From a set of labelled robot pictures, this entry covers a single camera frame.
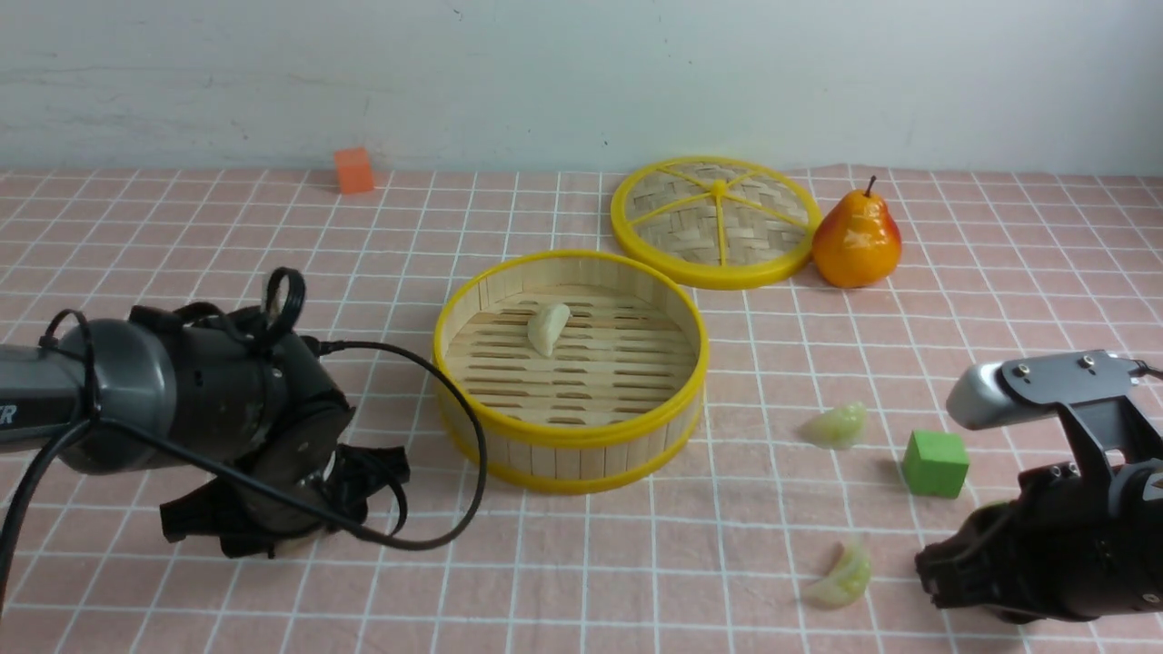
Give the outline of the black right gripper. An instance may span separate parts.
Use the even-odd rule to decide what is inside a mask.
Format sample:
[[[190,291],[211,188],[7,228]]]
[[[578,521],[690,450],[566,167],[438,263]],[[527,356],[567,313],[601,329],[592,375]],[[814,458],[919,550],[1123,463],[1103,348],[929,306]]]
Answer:
[[[939,609],[982,607],[1014,625],[1160,612],[1160,461],[1106,483],[1073,463],[1019,476],[1015,500],[976,509],[915,555]]]

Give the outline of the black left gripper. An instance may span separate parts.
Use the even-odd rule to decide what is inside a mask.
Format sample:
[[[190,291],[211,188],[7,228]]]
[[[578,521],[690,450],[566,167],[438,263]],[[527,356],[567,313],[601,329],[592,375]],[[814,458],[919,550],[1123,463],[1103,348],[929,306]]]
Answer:
[[[136,305],[127,330],[130,362],[151,375],[145,393],[128,401],[137,431],[357,524],[381,490],[406,500],[404,448],[340,445],[354,406],[320,364],[319,342],[295,334],[285,315]],[[340,531],[229,479],[166,502],[159,517],[166,541],[216,538],[227,559],[274,559],[281,547]]]

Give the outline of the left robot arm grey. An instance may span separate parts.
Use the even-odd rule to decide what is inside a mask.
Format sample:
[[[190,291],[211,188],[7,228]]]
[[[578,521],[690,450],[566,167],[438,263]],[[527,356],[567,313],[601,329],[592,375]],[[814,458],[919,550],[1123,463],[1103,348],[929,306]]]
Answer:
[[[338,443],[354,406],[320,364],[319,341],[274,327],[258,307],[216,313],[211,303],[173,312],[136,306],[128,320],[91,322],[101,422],[62,452],[62,463],[86,475],[185,464],[110,427],[112,419],[361,525],[381,489],[399,500],[411,479],[404,447]],[[267,330],[280,339],[249,351]],[[3,346],[3,452],[38,450],[86,421],[84,351],[79,326],[45,347]],[[217,475],[163,504],[159,517],[167,541],[217,538],[228,559],[273,559],[285,542],[338,531]]]

